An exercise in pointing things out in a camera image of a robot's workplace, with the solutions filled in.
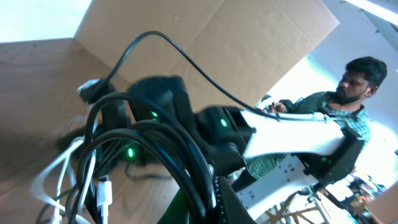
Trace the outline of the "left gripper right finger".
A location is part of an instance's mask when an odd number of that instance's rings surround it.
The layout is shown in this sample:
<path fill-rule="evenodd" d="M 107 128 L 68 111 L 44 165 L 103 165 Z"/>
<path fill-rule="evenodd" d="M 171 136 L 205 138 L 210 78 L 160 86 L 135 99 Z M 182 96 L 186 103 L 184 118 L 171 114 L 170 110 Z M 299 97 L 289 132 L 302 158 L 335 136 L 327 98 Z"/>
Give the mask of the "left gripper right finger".
<path fill-rule="evenodd" d="M 217 224 L 256 224 L 224 177 L 214 177 Z"/>

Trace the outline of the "right side cardboard panel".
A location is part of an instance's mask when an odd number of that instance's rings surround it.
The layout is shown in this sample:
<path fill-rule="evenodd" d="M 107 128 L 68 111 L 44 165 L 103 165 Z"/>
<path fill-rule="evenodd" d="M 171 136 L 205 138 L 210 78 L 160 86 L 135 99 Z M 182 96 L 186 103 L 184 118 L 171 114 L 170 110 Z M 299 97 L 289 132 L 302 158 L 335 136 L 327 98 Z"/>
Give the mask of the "right side cardboard panel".
<path fill-rule="evenodd" d="M 256 104 L 319 45 L 338 19 L 320 0 L 94 0 L 76 40 L 130 82 L 180 75 L 193 109 Z"/>

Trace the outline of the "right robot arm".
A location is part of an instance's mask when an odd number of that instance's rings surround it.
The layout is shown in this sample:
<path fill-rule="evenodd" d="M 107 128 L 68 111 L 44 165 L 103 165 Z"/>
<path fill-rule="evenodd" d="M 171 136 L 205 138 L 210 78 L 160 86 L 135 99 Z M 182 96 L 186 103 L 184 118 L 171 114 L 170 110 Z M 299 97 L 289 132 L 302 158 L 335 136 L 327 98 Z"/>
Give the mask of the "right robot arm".
<path fill-rule="evenodd" d="M 145 124 L 143 133 L 187 163 L 188 143 L 172 123 L 182 125 L 219 175 L 247 167 L 250 160 L 291 155 L 319 183 L 334 183 L 353 170 L 365 144 L 352 125 L 325 112 L 261 116 L 220 105 L 193 112 L 183 78 L 177 75 L 135 82 L 128 89 L 127 102 L 136 121 L 153 119 L 167 126 L 163 130 Z"/>

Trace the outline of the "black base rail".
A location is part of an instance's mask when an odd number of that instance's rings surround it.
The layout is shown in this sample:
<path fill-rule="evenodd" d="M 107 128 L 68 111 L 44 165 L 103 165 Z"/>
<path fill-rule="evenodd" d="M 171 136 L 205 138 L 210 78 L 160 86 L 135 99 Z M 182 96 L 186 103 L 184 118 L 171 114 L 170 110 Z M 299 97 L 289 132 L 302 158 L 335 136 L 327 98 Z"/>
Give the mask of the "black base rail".
<path fill-rule="evenodd" d="M 311 171 L 322 165 L 328 165 L 328 158 L 311 154 L 304 158 L 313 159 L 314 163 L 305 164 L 298 156 L 288 155 L 279 166 L 264 177 L 236 193 L 253 220 L 292 194 L 318 184 L 318 179 L 311 174 Z"/>

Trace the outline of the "man in plaid shirt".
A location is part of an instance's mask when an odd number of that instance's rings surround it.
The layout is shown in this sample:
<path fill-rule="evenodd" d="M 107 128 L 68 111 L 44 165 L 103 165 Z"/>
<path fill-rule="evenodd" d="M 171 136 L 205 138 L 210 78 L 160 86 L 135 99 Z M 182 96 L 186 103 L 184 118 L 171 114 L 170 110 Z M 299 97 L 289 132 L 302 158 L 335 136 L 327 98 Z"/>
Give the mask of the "man in plaid shirt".
<path fill-rule="evenodd" d="M 345 66 L 345 73 L 334 92 L 321 91 L 296 101 L 280 100 L 264 108 L 268 113 L 308 114 L 328 108 L 340 120 L 338 124 L 348 124 L 360 134 L 366 142 L 370 138 L 368 111 L 363 101 L 374 96 L 387 76 L 387 65 L 384 61 L 367 56 L 356 58 Z M 244 161 L 246 169 L 232 183 L 238 192 L 253 182 L 264 177 L 276 168 L 284 154 L 266 154 Z"/>

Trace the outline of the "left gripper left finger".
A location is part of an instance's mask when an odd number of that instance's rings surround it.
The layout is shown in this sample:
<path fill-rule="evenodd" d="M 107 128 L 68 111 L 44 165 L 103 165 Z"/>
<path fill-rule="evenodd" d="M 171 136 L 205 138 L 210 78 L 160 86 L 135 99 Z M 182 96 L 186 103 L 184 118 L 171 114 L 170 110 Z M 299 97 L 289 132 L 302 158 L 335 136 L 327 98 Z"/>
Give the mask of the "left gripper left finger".
<path fill-rule="evenodd" d="M 178 190 L 168 209 L 166 209 L 157 224 L 189 224 L 189 222 L 189 207 L 183 192 Z"/>

